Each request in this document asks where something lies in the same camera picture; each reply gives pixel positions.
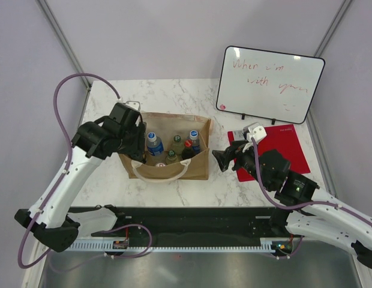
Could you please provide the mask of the clear soda water bottle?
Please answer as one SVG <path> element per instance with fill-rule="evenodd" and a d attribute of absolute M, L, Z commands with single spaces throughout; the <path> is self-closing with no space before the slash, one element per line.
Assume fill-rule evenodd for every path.
<path fill-rule="evenodd" d="M 179 161 L 178 156 L 174 150 L 170 150 L 166 156 L 165 162 L 167 165 L 177 163 Z"/>

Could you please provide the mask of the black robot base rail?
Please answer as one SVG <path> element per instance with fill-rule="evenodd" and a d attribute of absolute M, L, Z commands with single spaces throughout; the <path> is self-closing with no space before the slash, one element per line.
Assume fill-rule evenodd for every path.
<path fill-rule="evenodd" d="M 149 208 L 117 207 L 118 219 L 92 236 L 128 237 L 133 244 L 155 245 L 255 245 L 262 238 L 299 239 L 297 233 L 272 226 L 283 224 L 284 213 L 270 207 Z"/>

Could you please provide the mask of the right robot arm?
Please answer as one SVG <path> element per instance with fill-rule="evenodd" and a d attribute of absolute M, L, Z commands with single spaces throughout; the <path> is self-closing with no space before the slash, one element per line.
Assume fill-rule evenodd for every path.
<path fill-rule="evenodd" d="M 287 232 L 331 244 L 372 269 L 372 217 L 292 171 L 290 161 L 276 149 L 259 154 L 256 143 L 234 141 L 212 154 L 221 171 L 234 161 L 234 170 L 244 169 L 258 182 L 263 195 L 277 209 L 268 225 L 273 235 Z"/>

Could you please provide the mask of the blue label plastic bottle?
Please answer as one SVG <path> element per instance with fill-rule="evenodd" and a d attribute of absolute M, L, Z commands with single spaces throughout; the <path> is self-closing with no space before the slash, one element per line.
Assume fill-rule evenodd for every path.
<path fill-rule="evenodd" d="M 161 156 L 164 152 L 162 139 L 154 132 L 149 132 L 146 138 L 146 147 L 153 157 Z"/>

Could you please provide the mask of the blue label water bottle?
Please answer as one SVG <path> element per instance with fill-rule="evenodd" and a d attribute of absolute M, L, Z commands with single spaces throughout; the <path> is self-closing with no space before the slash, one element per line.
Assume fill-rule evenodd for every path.
<path fill-rule="evenodd" d="M 191 130 L 188 137 L 192 142 L 192 149 L 196 154 L 200 153 L 200 140 L 199 132 L 197 130 Z"/>

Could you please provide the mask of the green cap glass bottle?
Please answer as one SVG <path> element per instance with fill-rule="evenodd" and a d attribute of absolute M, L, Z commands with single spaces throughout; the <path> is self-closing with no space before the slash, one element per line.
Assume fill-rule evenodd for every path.
<path fill-rule="evenodd" d="M 181 155 L 184 149 L 184 142 L 180 135 L 174 135 L 170 150 L 173 150 L 176 155 Z"/>

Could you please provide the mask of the glass cola bottle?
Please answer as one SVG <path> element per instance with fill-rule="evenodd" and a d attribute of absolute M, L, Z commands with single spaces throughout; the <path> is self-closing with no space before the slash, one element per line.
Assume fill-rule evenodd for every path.
<path fill-rule="evenodd" d="M 192 141 L 189 139 L 184 142 L 184 148 L 181 153 L 181 158 L 183 160 L 191 159 L 195 156 L 195 151 L 192 147 L 192 144 Z"/>

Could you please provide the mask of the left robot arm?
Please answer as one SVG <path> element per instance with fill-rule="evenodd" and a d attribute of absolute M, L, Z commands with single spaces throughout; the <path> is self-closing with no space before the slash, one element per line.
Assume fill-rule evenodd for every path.
<path fill-rule="evenodd" d="M 145 129 L 135 101 L 118 102 L 110 115 L 82 124 L 69 142 L 71 155 L 46 191 L 29 209 L 20 209 L 15 219 L 35 239 L 55 252 L 62 252 L 77 238 L 108 231 L 119 236 L 126 222 L 120 212 L 106 205 L 88 212 L 69 209 L 96 168 L 114 153 L 145 163 Z"/>

